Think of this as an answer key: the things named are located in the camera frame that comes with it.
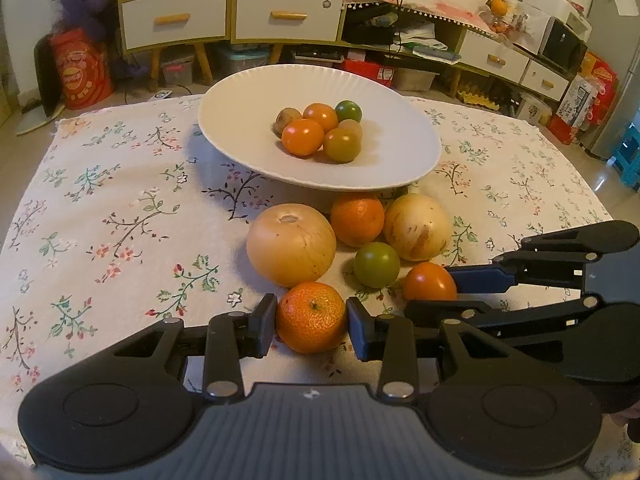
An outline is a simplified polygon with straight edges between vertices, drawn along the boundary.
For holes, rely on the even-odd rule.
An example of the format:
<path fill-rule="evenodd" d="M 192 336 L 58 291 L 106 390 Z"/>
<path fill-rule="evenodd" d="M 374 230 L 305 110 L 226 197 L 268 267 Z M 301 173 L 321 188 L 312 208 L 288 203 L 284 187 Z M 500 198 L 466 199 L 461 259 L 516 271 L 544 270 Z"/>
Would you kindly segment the floral white tablecloth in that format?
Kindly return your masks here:
<path fill-rule="evenodd" d="M 230 162 L 198 128 L 200 96 L 107 108 L 58 123 L 52 145 L 17 208 L 1 252 L 1 479 L 53 479 L 29 468 L 18 407 L 35 386 L 165 318 L 203 325 L 250 313 L 283 290 L 248 263 L 258 214 L 285 203 L 329 211 L 335 194 L 269 180 Z M 611 219 L 596 194 L 537 128 L 461 105 L 411 98 L 437 133 L 442 157 L 409 193 L 441 204 L 452 220 L 442 264 L 485 263 L 529 235 Z M 380 363 L 358 362 L 348 337 L 300 356 L 274 340 L 262 360 L 242 361 L 254 382 L 375 386 Z M 335 443 L 318 465 L 302 462 L 322 442 L 252 428 L 222 436 L 205 477 L 435 479 L 414 469 L 386 430 L 366 444 Z"/>

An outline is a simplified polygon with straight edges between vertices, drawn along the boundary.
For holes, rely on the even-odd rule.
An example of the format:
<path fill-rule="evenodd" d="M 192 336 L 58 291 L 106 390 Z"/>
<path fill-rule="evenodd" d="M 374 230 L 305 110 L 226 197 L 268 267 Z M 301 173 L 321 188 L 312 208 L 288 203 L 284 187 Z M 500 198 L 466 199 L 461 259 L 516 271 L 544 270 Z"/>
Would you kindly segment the brown kiwi fruit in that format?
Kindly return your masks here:
<path fill-rule="evenodd" d="M 273 122 L 271 129 L 272 132 L 280 138 L 284 129 L 288 126 L 290 122 L 293 120 L 302 118 L 302 113 L 294 107 L 285 107 L 280 110 L 276 120 Z"/>

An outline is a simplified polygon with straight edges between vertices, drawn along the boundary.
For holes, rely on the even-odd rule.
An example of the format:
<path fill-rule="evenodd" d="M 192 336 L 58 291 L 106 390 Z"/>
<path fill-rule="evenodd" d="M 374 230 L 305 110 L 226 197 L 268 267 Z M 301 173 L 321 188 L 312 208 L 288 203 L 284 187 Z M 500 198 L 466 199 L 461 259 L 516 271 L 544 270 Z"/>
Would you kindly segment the pale streaked melon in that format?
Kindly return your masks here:
<path fill-rule="evenodd" d="M 410 193 L 386 208 L 383 235 L 401 259 L 431 260 L 447 248 L 452 221 L 436 200 Z"/>

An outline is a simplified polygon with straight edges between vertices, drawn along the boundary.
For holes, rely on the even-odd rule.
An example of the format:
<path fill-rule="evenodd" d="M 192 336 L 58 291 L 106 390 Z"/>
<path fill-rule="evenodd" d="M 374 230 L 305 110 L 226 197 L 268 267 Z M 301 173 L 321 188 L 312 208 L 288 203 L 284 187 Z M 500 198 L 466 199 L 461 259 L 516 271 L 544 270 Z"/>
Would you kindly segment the red-orange tomato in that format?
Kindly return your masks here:
<path fill-rule="evenodd" d="M 458 296 L 457 285 L 439 264 L 424 261 L 414 266 L 402 285 L 405 300 L 448 301 Z"/>

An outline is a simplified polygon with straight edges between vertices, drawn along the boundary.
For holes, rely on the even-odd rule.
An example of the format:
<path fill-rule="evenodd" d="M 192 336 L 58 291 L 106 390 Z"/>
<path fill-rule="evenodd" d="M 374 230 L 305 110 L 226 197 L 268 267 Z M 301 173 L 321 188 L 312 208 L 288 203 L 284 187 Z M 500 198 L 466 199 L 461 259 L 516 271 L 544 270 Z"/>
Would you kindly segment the grey refrigerator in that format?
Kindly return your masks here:
<path fill-rule="evenodd" d="M 591 0 L 589 50 L 617 75 L 612 105 L 603 122 L 588 134 L 588 151 L 603 159 L 612 156 L 639 110 L 639 0 Z"/>

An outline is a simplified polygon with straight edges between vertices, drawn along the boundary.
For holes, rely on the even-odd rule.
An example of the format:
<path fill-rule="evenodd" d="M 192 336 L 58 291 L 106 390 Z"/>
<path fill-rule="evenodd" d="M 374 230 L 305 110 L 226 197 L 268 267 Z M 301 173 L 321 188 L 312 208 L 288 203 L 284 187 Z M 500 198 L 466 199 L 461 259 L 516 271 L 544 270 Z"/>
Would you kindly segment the orange mandarin with stem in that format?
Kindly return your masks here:
<path fill-rule="evenodd" d="M 280 300 L 276 331 L 291 350 L 315 354 L 335 349 L 347 332 L 346 304 L 331 286 L 303 282 Z"/>

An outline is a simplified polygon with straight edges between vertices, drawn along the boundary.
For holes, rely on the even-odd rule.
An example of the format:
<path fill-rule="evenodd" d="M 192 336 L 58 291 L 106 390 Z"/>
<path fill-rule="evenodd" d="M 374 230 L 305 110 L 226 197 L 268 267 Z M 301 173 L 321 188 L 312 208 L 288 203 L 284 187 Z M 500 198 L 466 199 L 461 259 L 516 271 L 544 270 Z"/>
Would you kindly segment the blue plastic stool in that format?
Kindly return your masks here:
<path fill-rule="evenodd" d="M 620 182 L 639 191 L 639 113 L 624 122 L 616 131 L 616 139 L 608 166 L 613 167 Z"/>

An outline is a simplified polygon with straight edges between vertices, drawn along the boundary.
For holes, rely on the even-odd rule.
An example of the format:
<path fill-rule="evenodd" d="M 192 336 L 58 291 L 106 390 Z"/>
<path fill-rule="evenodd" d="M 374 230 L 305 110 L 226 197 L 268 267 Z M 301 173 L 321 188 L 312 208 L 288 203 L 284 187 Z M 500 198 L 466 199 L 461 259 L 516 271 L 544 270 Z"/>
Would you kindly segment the large pale round melon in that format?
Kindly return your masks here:
<path fill-rule="evenodd" d="M 245 247 L 250 264 L 262 278 L 291 288 L 326 274 L 335 257 L 336 236 L 317 209 L 281 204 L 258 214 Z"/>

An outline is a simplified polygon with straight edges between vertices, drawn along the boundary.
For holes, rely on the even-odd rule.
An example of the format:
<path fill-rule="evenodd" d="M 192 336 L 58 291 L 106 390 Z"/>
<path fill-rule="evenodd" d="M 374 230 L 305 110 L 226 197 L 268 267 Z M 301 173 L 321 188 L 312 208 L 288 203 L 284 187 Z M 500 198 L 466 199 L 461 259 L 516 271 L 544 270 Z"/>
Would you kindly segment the orange tomato front plate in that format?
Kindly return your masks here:
<path fill-rule="evenodd" d="M 314 120 L 292 120 L 282 131 L 281 142 L 285 151 L 296 157 L 309 157 L 322 147 L 324 130 Z"/>

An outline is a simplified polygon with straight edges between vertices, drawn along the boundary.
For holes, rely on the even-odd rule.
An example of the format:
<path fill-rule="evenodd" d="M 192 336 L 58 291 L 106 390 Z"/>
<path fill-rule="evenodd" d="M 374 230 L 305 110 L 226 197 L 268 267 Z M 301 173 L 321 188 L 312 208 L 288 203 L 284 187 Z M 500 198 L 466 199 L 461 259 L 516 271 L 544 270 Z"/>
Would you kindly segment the white fluted plate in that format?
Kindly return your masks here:
<path fill-rule="evenodd" d="M 334 164 L 288 154 L 272 131 L 285 107 L 351 100 L 363 111 L 361 153 Z M 442 146 L 431 121 L 407 99 L 355 74 L 282 64 L 243 70 L 202 97 L 198 125 L 209 143 L 241 166 L 274 180 L 329 191 L 377 191 L 416 182 L 433 170 Z"/>

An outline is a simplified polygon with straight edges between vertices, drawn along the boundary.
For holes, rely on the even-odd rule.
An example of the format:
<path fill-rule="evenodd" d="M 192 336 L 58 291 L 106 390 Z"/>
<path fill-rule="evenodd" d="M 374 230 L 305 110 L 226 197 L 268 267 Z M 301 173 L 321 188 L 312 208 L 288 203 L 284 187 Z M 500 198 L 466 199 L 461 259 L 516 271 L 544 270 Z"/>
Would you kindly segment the red orange printed bag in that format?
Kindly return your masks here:
<path fill-rule="evenodd" d="M 84 110 L 114 91 L 106 47 L 91 40 L 81 28 L 49 39 L 65 106 Z"/>

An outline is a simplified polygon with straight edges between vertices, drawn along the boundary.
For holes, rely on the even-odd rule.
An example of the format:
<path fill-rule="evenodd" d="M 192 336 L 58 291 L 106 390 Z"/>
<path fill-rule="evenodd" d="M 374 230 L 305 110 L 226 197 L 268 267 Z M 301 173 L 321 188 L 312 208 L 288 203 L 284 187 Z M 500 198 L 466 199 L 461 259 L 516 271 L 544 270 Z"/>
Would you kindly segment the left white drawer cabinet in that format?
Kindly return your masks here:
<path fill-rule="evenodd" d="M 214 83 L 206 46 L 230 37 L 230 0 L 117 0 L 122 46 L 150 55 L 148 85 L 160 84 L 163 50 L 191 46 L 204 84 Z"/>

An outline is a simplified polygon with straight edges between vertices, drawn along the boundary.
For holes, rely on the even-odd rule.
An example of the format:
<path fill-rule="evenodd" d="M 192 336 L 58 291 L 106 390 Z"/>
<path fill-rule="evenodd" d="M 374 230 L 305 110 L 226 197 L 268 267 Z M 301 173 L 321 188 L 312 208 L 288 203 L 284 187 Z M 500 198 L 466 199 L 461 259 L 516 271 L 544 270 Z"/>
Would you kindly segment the orange tomato back plate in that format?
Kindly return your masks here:
<path fill-rule="evenodd" d="M 333 107 L 323 103 L 311 103 L 303 111 L 303 118 L 307 118 L 320 125 L 324 132 L 329 132 L 338 126 L 338 118 Z"/>

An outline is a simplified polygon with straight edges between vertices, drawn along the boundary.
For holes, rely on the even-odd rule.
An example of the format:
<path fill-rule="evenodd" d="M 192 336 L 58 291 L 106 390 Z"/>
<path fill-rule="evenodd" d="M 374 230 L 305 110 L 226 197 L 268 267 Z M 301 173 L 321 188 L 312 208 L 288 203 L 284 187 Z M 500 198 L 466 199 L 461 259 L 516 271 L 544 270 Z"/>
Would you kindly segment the small tan fruit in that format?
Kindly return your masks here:
<path fill-rule="evenodd" d="M 353 119 L 344 119 L 338 126 L 352 132 L 359 140 L 362 139 L 362 127 L 359 122 Z"/>

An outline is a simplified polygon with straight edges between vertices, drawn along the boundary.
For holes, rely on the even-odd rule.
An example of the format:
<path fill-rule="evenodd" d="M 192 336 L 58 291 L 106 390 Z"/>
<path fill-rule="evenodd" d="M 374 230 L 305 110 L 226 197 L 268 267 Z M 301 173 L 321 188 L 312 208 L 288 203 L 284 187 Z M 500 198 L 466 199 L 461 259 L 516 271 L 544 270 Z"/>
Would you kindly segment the green tomato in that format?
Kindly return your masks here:
<path fill-rule="evenodd" d="M 396 250 L 386 243 L 372 242 L 361 247 L 354 258 L 354 273 L 364 286 L 380 289 L 393 284 L 400 271 Z"/>

